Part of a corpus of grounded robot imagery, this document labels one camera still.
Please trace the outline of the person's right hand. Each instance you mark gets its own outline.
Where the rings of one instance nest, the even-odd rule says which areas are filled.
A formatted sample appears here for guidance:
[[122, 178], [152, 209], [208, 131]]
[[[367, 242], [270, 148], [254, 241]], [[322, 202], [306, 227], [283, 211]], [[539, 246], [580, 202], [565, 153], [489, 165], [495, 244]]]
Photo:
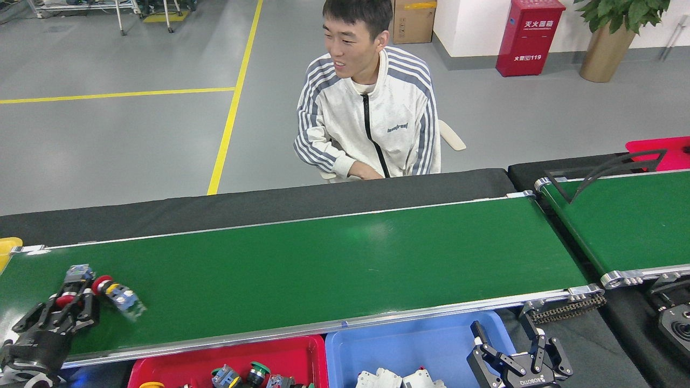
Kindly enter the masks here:
[[384, 178], [384, 176], [379, 174], [379, 172], [373, 169], [373, 167], [360, 161], [353, 162], [350, 169], [348, 170], [347, 175], [348, 177], [357, 177], [361, 180], [373, 180]]

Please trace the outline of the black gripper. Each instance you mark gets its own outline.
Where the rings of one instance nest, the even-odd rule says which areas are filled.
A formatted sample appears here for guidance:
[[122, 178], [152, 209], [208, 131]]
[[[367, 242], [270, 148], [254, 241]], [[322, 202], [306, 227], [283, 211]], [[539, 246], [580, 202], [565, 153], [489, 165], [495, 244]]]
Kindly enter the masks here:
[[8, 339], [3, 344], [2, 367], [38, 363], [50, 373], [59, 371], [72, 345], [72, 335], [65, 333], [76, 333], [99, 322], [99, 303], [92, 284], [91, 280], [68, 282], [59, 296], [54, 294], [32, 307], [12, 327], [20, 334], [17, 341]]
[[481, 387], [560, 387], [559, 381], [574, 374], [561, 341], [547, 337], [534, 324], [530, 324], [530, 369], [490, 346], [478, 320], [470, 328], [474, 347], [467, 361]]

